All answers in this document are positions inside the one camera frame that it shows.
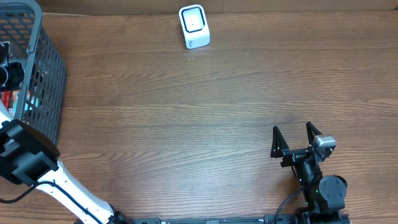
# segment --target cable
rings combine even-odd
[[[49,184],[52,187],[57,188],[59,191],[61,191],[61,193],[63,193],[65,196],[67,196],[67,198],[69,198],[69,200],[71,200],[78,208],[80,208],[85,214],[87,214],[91,218],[93,218],[93,220],[96,221],[98,224],[102,224],[102,222],[99,221],[97,217],[95,217],[91,212],[89,212],[87,209],[85,209],[83,206],[81,206],[72,196],[70,196],[70,194],[68,194],[68,192],[66,192],[59,185],[57,185],[56,183],[51,182],[51,181],[36,182],[29,189],[27,189],[24,193],[22,193],[20,196],[18,196],[15,199],[4,200],[4,199],[0,198],[0,203],[15,203],[15,202],[18,202],[19,200],[24,198],[27,194],[31,193],[36,187],[38,187],[38,186],[40,186],[42,184]]]
[[[281,203],[281,205],[279,205],[279,208],[278,208],[278,210],[276,210],[276,213],[275,213],[274,224],[277,224],[277,222],[278,222],[278,215],[279,215],[279,212],[282,210],[283,206],[284,206],[290,199],[296,197],[304,188],[305,188],[305,187],[302,186],[302,187],[301,187],[300,189],[298,189],[296,192],[292,193],[289,197],[287,197],[287,199],[285,199],[285,200]]]

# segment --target white device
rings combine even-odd
[[[185,6],[179,12],[182,32],[188,49],[206,46],[210,43],[210,31],[205,10],[201,5]]]

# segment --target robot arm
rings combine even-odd
[[[206,220],[160,220],[141,218],[130,220],[107,202],[95,197],[64,166],[54,143],[22,121],[13,119],[0,104],[0,176],[14,184],[26,184],[30,189],[14,200],[0,199],[0,203],[14,203],[34,189],[58,200],[73,212],[83,224],[340,224],[349,223],[344,208],[347,184],[338,176],[322,176],[319,162],[330,156],[335,148],[331,136],[322,135],[307,123],[309,147],[291,151],[279,129],[274,127],[271,157],[281,157],[282,167],[293,167],[300,181],[307,207],[295,215],[266,215],[264,218],[222,218]]]

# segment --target wooden table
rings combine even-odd
[[[270,158],[305,122],[334,135],[320,166],[348,181],[352,223],[397,223],[398,12],[209,14],[211,44],[186,50],[178,16],[46,17],[68,67],[62,160],[130,217],[274,213],[298,188]],[[0,196],[26,186],[0,181]],[[283,212],[302,206],[302,198]],[[0,223],[72,223],[33,192]]]

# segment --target basket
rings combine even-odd
[[[56,143],[67,72],[42,27],[42,10],[35,1],[0,1],[0,42],[5,41],[12,49],[9,63],[19,62],[24,70],[14,117]]]

